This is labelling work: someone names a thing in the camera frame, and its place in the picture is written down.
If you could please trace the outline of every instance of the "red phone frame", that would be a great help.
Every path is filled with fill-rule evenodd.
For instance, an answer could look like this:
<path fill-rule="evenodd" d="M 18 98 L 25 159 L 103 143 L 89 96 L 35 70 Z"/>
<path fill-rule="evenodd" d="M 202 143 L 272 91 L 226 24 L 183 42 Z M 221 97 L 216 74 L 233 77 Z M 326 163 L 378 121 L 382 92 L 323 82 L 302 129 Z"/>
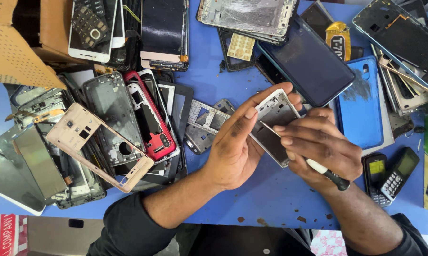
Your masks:
<path fill-rule="evenodd" d="M 151 96 L 149 95 L 149 92 L 146 89 L 146 86 L 144 85 L 143 80 L 141 80 L 138 73 L 135 70 L 132 70 L 126 73 L 123 77 L 126 83 L 132 78 L 136 78 L 138 80 L 138 85 L 140 89 L 143 91 L 143 94 L 146 97 L 146 100 L 148 101 L 149 106 L 151 106 L 151 110 L 154 112 L 154 116 L 157 118 L 158 122 L 160 123 L 160 129 L 162 130 L 162 132 L 159 134 L 149 133 L 151 135 L 151 140 L 148 142 L 143 142 L 146 148 L 146 154 L 150 158 L 152 158 L 154 161 L 158 161 L 163 157 L 169 155 L 174 150 L 176 150 L 176 143 L 173 141 L 173 137 L 171 136 L 171 133 L 168 130 L 168 127 L 165 125 L 165 122 L 160 116 L 160 113 L 158 112 L 154 101 L 151 99 Z M 165 136 L 167 137 L 168 142 L 170 142 L 170 146 L 168 148 L 164 147 L 162 150 L 159 150 L 157 153 L 155 153 L 154 149 L 163 146 L 163 142 L 160 140 L 160 137 L 159 137 L 159 135 L 162 133 L 165 134 Z"/>

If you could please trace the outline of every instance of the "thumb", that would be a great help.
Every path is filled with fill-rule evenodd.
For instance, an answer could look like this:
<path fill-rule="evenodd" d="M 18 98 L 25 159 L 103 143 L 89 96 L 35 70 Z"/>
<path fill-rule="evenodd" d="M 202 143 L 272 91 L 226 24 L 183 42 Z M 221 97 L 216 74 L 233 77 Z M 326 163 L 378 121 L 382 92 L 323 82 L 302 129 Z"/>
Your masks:
<path fill-rule="evenodd" d="M 253 126 L 257 122 L 258 112 L 255 108 L 250 107 L 245 114 L 240 117 L 229 129 L 225 137 L 227 141 L 232 144 L 242 143 L 247 139 L 251 133 Z"/>

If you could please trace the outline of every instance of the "black shirt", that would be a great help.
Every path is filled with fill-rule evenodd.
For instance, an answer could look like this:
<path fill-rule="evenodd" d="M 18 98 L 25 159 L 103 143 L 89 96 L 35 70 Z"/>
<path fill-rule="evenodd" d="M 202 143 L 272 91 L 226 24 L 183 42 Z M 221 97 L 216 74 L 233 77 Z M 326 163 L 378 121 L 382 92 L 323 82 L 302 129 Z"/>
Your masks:
<path fill-rule="evenodd" d="M 310 238 L 301 230 L 273 227 L 198 225 L 198 229 L 165 229 L 155 223 L 144 210 L 143 195 L 129 195 L 112 204 L 103 217 L 105 227 L 97 241 L 89 247 L 88 256 L 130 255 L 152 256 L 163 250 L 178 233 L 186 235 L 177 240 L 181 256 L 314 256 L 310 251 Z M 428 246 L 419 231 L 403 214 L 392 216 L 403 230 L 401 244 L 384 256 L 427 256 Z M 187 233 L 195 234 L 190 239 Z M 362 256 L 346 246 L 349 256 Z"/>

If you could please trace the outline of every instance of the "blue phone back cover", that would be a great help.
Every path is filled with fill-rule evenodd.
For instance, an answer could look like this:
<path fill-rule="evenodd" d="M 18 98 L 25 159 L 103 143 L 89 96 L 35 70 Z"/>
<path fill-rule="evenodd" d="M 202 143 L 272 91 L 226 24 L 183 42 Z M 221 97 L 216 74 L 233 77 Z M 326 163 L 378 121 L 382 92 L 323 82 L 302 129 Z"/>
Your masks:
<path fill-rule="evenodd" d="M 362 149 L 379 146 L 384 138 L 376 59 L 369 56 L 347 64 L 356 74 L 356 79 L 338 96 L 343 134 Z"/>

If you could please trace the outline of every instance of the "blue table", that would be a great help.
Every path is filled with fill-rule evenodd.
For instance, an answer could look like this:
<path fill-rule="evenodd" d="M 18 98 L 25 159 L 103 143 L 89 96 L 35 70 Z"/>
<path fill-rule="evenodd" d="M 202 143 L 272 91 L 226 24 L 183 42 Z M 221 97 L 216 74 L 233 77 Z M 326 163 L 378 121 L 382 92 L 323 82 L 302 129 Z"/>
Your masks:
<path fill-rule="evenodd" d="M 176 83 L 192 87 L 194 98 L 206 104 L 214 104 L 221 98 L 227 98 L 238 107 L 257 90 L 263 90 L 271 84 L 254 67 L 233 73 L 218 72 L 223 55 L 217 30 L 194 19 L 198 3 L 199 1 L 193 1 L 190 11 L 190 67 L 186 73 L 175 73 Z M 301 1 L 298 13 L 301 14 L 310 4 L 310 1 Z M 335 20 L 342 20 L 347 24 L 351 24 L 354 15 L 363 9 L 359 5 L 323 4 Z M 352 29 L 351 38 L 352 45 L 364 47 L 365 55 L 371 55 L 369 43 L 359 32 Z M 9 109 L 7 94 L 1 84 L 0 107 L 7 111 Z M 13 125 L 2 122 L 7 114 L 9 113 L 0 113 L 0 134 Z M 415 125 L 423 125 L 422 113 L 415 113 L 412 118 Z M 401 136 L 395 144 L 381 152 L 388 158 L 404 146 L 410 146 L 417 152 L 419 140 L 422 140 L 418 152 L 421 162 L 397 199 L 385 210 L 389 214 L 404 213 L 422 234 L 428 235 L 428 210 L 423 208 L 423 134 L 413 134 L 409 138 Z M 186 148 L 189 172 L 203 166 L 208 155 L 209 150 L 197 156 Z M 364 189 L 363 177 L 358 178 L 355 183 Z M 105 209 L 124 196 L 126 195 L 118 189 L 109 189 L 108 196 L 100 201 L 67 210 L 50 206 L 42 216 L 101 219 Z M 1 197 L 0 213 L 28 214 Z M 280 168 L 265 154 L 255 173 L 243 186 L 220 193 L 186 222 L 338 230 L 339 224 L 335 216 L 327 218 L 332 213 L 330 206 L 318 192 L 312 192 L 301 178 L 288 169 Z M 297 220 L 299 216 L 304 217 L 307 223 Z M 245 220 L 240 223 L 239 217 Z"/>

